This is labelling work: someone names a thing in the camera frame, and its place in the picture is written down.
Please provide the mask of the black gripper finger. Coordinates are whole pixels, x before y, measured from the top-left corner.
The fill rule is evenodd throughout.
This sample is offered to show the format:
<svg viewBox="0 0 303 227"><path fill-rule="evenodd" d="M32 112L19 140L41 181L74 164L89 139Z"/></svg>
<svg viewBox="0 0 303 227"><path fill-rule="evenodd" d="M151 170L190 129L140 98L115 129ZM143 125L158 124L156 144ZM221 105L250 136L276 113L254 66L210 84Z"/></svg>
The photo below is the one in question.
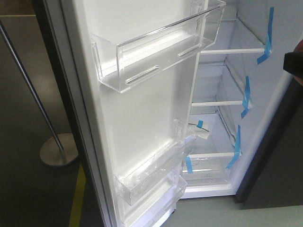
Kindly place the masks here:
<svg viewBox="0 0 303 227"><path fill-rule="evenodd" d="M295 57L296 53L294 52L288 52L284 55L283 69L292 75L295 73Z"/></svg>

